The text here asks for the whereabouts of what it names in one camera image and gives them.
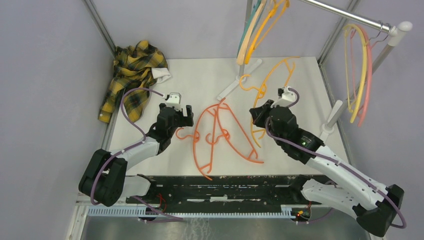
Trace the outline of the amber hanger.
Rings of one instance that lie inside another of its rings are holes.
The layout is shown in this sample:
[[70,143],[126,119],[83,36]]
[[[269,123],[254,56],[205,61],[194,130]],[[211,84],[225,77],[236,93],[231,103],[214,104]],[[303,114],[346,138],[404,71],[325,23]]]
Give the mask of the amber hanger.
[[[250,77],[251,74],[250,73],[246,73],[244,75],[242,75],[239,80],[238,80],[238,85],[240,86],[240,88],[246,92],[251,91],[251,90],[255,90],[256,93],[256,97],[255,100],[253,102],[253,107],[256,107],[258,104],[258,101],[260,99],[263,99],[268,91],[268,80],[270,79],[270,77],[272,76],[272,74],[274,73],[274,71],[281,65],[285,65],[287,72],[288,72],[288,76],[285,79],[285,82],[283,84],[283,88],[289,87],[289,82],[292,78],[292,75],[296,69],[296,63],[293,61],[292,63],[290,63],[290,60],[292,59],[299,59],[300,56],[289,56],[289,57],[285,57],[282,60],[280,60],[266,75],[266,77],[264,78],[264,80],[262,81],[262,83],[259,86],[249,86],[246,87],[243,85],[243,81],[246,80],[247,77]],[[259,143],[259,140],[261,140],[264,136],[265,136],[265,130],[259,130],[259,129],[255,129],[254,125],[253,125],[253,120],[250,121],[250,134],[251,137],[254,141],[254,143],[261,148],[261,144]]]
[[244,65],[249,63],[255,50],[289,7],[289,0],[267,0],[261,17],[257,21],[254,32],[250,37]]

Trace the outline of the pink hanger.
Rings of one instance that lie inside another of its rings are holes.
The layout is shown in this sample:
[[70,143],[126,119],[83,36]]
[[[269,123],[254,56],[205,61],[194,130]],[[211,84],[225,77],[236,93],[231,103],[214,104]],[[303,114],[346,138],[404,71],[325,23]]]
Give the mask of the pink hanger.
[[[362,96],[362,100],[361,100],[361,104],[360,104],[360,109],[359,112],[357,114],[357,117],[355,119],[355,121],[357,121],[357,126],[361,127],[365,121],[365,118],[367,116],[368,113],[368,108],[369,108],[369,103],[370,103],[370,98],[371,98],[371,88],[372,88],[372,82],[373,82],[373,77],[372,77],[372,70],[373,70],[373,47],[370,44],[370,38],[367,34],[367,32],[362,28],[365,37],[367,38],[368,41],[368,70],[367,70],[367,77],[365,80],[365,87],[364,87],[364,92],[363,92],[363,96]],[[356,82],[356,66],[355,66],[355,57],[354,57],[354,41],[353,38],[355,36],[359,35],[355,32],[352,32],[350,34],[350,38],[348,39],[348,67],[349,70],[351,70],[351,68],[353,68],[353,70],[355,70],[355,73],[353,75],[351,75],[351,73],[349,73],[349,77],[352,78],[354,77],[353,80],[349,81],[349,84],[351,85],[353,83],[353,91],[355,90],[355,87],[359,86],[359,82]]]

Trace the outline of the beige hanger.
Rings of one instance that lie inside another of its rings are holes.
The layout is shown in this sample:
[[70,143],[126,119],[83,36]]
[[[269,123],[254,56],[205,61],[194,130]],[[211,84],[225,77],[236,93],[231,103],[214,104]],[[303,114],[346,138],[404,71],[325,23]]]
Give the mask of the beige hanger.
[[252,36],[252,34],[255,30],[255,27],[256,27],[258,20],[262,16],[262,12],[263,12],[266,4],[267,4],[267,1],[262,0],[262,3],[259,5],[259,8],[258,8],[257,12],[255,13],[255,15],[254,15],[254,17],[251,21],[251,24],[250,24],[250,26],[247,30],[246,37],[244,38],[244,41],[241,45],[240,54],[236,58],[236,64],[239,65],[239,66],[242,66],[242,65],[245,64],[245,58],[246,58],[246,53],[247,53],[247,48],[248,48],[248,45],[249,45],[249,42],[250,42],[250,38],[251,38],[251,36]]

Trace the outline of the yellow hanger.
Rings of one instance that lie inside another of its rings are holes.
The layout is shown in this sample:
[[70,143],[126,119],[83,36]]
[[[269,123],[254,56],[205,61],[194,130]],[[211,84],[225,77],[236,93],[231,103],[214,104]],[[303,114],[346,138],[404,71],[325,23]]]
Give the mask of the yellow hanger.
[[349,70],[348,67],[348,39],[351,36],[352,32],[355,32],[356,34],[359,35],[359,39],[360,39],[360,43],[361,43],[361,52],[362,52],[362,61],[361,61],[361,75],[360,75],[360,80],[359,80],[359,84],[358,87],[355,87],[355,90],[353,90],[353,97],[348,96],[347,97],[347,109],[348,111],[351,113],[351,117],[350,117],[350,123],[352,124],[355,119],[358,116],[360,107],[361,107],[361,102],[362,102],[362,98],[363,98],[363,94],[364,94],[364,89],[365,89],[365,83],[366,83],[366,79],[367,79],[367,71],[368,71],[368,66],[369,66],[369,60],[368,60],[368,41],[367,38],[364,34],[364,31],[362,30],[362,28],[357,25],[357,24],[347,24],[346,26],[343,27],[343,31],[344,31],[344,60],[345,60],[345,77],[346,77],[346,90],[349,93],[350,92],[350,86],[354,86],[354,83],[352,82],[350,84],[350,80],[353,80],[354,77],[350,78],[349,77],[349,73],[351,73],[351,75],[353,75],[356,71],[353,70],[353,68],[351,68]]

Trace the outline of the teal hanger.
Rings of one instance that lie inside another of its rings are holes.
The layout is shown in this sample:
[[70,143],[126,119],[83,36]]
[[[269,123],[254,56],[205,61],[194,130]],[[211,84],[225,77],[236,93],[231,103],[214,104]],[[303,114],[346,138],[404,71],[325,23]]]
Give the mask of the teal hanger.
[[243,43],[243,41],[244,41],[244,39],[247,35],[247,31],[248,31],[249,26],[252,22],[252,19],[253,19],[254,15],[256,14],[256,12],[258,11],[261,3],[262,3],[262,0],[257,0],[255,4],[250,6],[250,14],[245,18],[244,30],[243,30],[243,34],[241,35],[241,39],[240,39],[240,42],[239,42],[239,46],[238,46],[238,50],[237,50],[237,57],[240,55],[242,43]]

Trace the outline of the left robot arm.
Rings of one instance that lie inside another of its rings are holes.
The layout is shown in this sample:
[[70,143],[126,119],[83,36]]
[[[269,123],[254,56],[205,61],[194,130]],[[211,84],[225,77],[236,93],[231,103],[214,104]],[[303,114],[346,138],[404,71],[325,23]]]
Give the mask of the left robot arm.
[[164,152],[178,128],[192,127],[194,113],[191,105],[182,110],[159,105],[156,122],[151,125],[145,139],[141,139],[123,149],[110,152],[96,150],[78,184],[78,190],[90,197],[93,205],[110,207],[124,195],[124,188],[130,183],[126,176],[129,169],[142,161]]

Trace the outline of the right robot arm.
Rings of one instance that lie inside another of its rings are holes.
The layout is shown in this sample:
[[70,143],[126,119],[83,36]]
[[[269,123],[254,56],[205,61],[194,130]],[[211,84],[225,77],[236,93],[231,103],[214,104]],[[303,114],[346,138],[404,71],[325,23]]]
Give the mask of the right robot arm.
[[401,212],[405,191],[398,185],[387,186],[357,170],[338,157],[323,140],[299,127],[296,116],[287,106],[268,100],[249,110],[252,123],[293,160],[319,171],[333,181],[327,185],[306,175],[299,175],[290,185],[289,199],[327,205],[343,212],[368,233],[384,237],[390,227],[405,229]]

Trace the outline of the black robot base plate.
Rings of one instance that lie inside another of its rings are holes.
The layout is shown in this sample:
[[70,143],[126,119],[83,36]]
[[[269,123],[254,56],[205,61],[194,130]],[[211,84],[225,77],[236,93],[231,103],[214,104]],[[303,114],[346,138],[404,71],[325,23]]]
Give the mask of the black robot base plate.
[[141,199],[165,212],[241,214],[277,213],[282,205],[308,206],[291,186],[296,175],[150,176]]

